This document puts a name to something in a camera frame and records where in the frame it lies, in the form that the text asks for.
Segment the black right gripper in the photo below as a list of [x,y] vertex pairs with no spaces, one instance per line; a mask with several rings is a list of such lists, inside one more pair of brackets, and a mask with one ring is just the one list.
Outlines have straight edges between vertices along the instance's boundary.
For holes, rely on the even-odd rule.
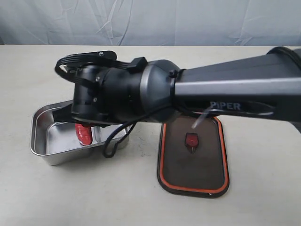
[[132,120],[121,106],[119,88],[105,88],[109,71],[125,72],[127,65],[56,65],[55,72],[75,84],[72,103],[54,112],[63,122],[113,125]]

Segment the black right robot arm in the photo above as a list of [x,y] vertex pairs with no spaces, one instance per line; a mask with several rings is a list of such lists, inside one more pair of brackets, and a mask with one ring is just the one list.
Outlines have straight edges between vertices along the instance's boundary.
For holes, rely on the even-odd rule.
[[301,51],[181,69],[169,60],[117,60],[113,51],[59,59],[55,72],[74,83],[72,101],[54,121],[85,126],[166,123],[181,114],[301,122]]

